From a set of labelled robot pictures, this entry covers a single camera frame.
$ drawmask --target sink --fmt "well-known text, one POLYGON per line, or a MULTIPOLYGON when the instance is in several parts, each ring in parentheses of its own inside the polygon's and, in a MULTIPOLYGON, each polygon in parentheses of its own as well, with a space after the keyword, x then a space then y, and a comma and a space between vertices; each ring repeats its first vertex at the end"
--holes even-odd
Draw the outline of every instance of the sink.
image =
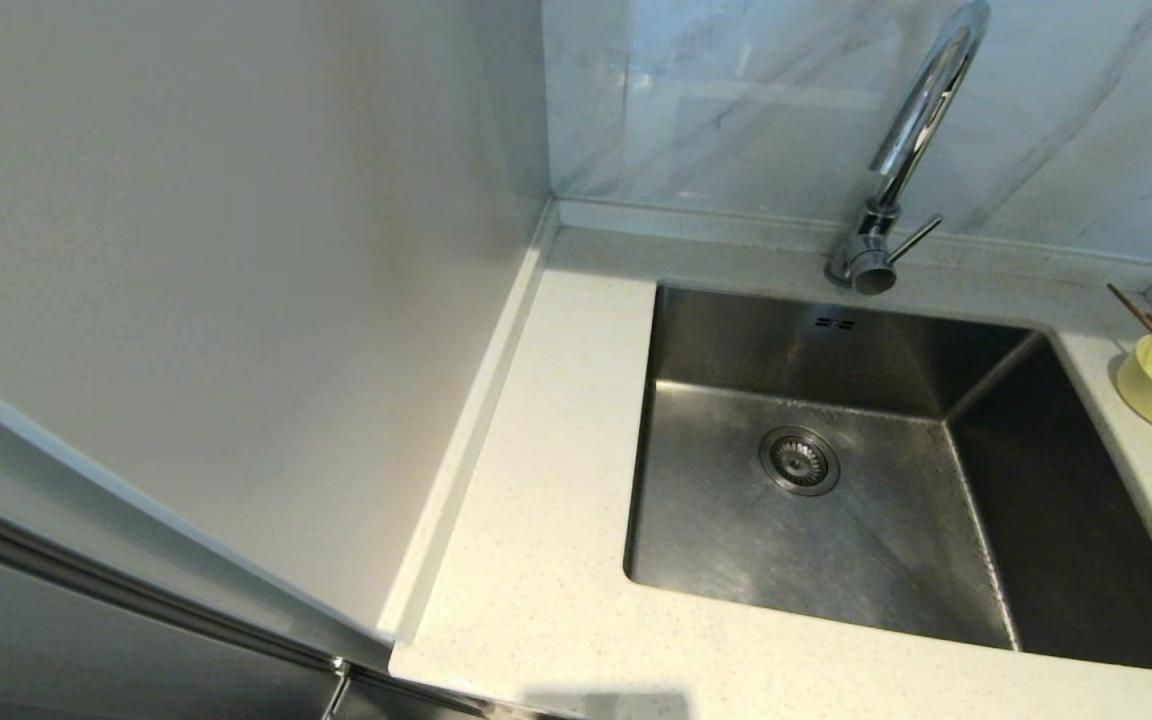
POLYGON ((1152 667, 1152 541, 1030 328, 660 286, 626 573, 1152 667))

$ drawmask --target marble backsplash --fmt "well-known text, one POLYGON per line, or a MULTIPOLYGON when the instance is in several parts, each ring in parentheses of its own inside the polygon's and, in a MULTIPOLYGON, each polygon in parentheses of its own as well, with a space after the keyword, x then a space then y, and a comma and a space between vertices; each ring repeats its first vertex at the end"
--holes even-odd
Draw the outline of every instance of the marble backsplash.
MULTIPOLYGON (((956 0, 548 0, 567 197, 851 222, 956 0)), ((996 0, 901 225, 1152 260, 1152 0, 996 0)))

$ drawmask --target faucet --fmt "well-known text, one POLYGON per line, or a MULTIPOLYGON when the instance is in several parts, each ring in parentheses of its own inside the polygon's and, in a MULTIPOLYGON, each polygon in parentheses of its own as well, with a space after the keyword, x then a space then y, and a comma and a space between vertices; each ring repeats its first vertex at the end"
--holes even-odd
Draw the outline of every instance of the faucet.
POLYGON ((896 283, 892 265, 945 219, 932 215, 896 250, 887 250, 887 234, 900 218, 901 192, 941 126, 945 111, 968 74, 988 23, 990 5, 972 0, 956 9, 941 28, 941 35, 923 59, 918 79, 909 88, 887 137, 869 165, 882 176, 878 190, 865 200, 856 232, 838 242, 824 266, 824 274, 833 283, 852 288, 861 295, 889 290, 896 283))

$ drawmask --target drain strainer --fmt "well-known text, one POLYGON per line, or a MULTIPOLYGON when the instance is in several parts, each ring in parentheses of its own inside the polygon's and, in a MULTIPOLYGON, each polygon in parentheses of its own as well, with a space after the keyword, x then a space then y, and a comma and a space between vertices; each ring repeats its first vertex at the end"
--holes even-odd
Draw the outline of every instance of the drain strainer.
POLYGON ((758 450, 763 470, 796 495, 824 495, 838 484, 838 455, 809 429, 774 429, 758 450))

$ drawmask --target speckled countertop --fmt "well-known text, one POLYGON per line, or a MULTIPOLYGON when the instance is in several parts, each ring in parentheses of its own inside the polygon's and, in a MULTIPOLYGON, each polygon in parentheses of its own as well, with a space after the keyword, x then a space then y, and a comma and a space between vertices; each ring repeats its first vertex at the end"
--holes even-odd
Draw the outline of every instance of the speckled countertop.
POLYGON ((1152 427, 1101 286, 902 266, 861 300, 818 255, 559 233, 403 679, 584 717, 1152 717, 1152 670, 914 637, 631 583, 622 570, 655 283, 1047 328, 1152 532, 1152 427))

